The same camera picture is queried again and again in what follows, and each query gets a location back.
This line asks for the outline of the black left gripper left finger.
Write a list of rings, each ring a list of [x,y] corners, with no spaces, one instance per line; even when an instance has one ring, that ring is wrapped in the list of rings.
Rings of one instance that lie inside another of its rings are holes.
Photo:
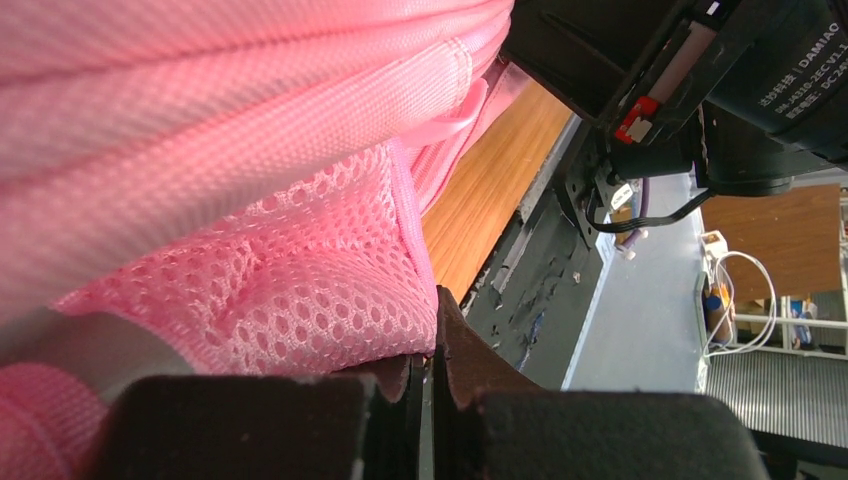
[[[130,385],[90,479],[414,479],[423,361],[329,375],[154,376]]]

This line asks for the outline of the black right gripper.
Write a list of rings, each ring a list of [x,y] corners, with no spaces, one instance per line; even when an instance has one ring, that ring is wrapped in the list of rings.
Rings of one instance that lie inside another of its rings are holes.
[[[694,168],[723,196],[847,166],[843,1],[518,1],[505,56],[622,178]]]

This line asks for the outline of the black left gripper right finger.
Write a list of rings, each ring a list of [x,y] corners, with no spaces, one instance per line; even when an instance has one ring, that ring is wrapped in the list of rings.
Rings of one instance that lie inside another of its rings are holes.
[[[438,479],[764,479],[750,432],[699,394],[554,391],[519,373],[438,291]]]

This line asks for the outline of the pink backpack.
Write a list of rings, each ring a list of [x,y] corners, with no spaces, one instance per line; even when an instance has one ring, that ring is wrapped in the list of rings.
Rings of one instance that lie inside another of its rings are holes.
[[[436,346],[421,217],[524,88],[510,1],[5,1],[1,475],[140,377]]]

